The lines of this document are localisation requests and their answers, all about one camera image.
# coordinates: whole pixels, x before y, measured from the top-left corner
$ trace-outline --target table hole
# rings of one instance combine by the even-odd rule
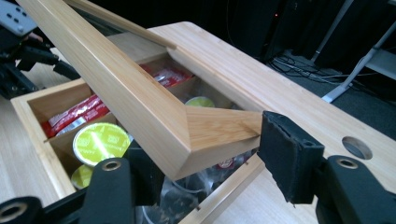
[[[370,160],[373,157],[372,150],[360,139],[346,136],[342,141],[345,149],[352,155],[363,160]]]

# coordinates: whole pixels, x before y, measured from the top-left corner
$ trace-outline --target open lid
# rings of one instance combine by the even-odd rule
[[[178,51],[174,43],[89,1],[20,4],[169,178],[259,145],[261,113],[183,105],[70,6]]]

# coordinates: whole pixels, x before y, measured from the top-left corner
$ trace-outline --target round hole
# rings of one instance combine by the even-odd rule
[[[0,223],[9,222],[22,215],[27,209],[26,203],[12,203],[0,209]]]
[[[350,136],[344,137],[343,145],[348,152],[360,159],[370,160],[373,157],[372,150],[357,138]]]
[[[348,168],[348,169],[357,169],[359,167],[358,164],[356,164],[356,162],[350,161],[347,159],[339,159],[339,160],[337,160],[337,163],[340,166]]]
[[[121,163],[119,161],[109,161],[105,163],[102,168],[104,171],[113,171],[117,170],[121,166]]]

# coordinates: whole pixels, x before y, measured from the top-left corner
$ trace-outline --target yellow-green capsule lid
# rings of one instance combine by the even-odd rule
[[[81,165],[78,169],[72,174],[72,184],[77,189],[84,189],[90,185],[91,177],[92,177],[93,167],[87,165]]]
[[[95,166],[108,158],[120,158],[131,139],[120,126],[112,123],[94,123],[82,128],[75,136],[73,149],[84,164]]]
[[[204,96],[197,96],[191,98],[185,105],[193,105],[193,106],[200,106],[200,107],[215,107],[215,104],[212,100]]]

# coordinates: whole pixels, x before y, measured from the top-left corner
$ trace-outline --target red sachet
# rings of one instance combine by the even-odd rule
[[[94,94],[77,105],[74,105],[73,107],[64,111],[62,114],[55,115],[48,121],[41,123],[41,127],[43,128],[47,137],[51,138],[77,119],[82,118],[85,120],[83,122],[87,122],[92,119],[97,119],[108,112],[108,108],[103,104],[102,100],[99,99],[96,94]]]

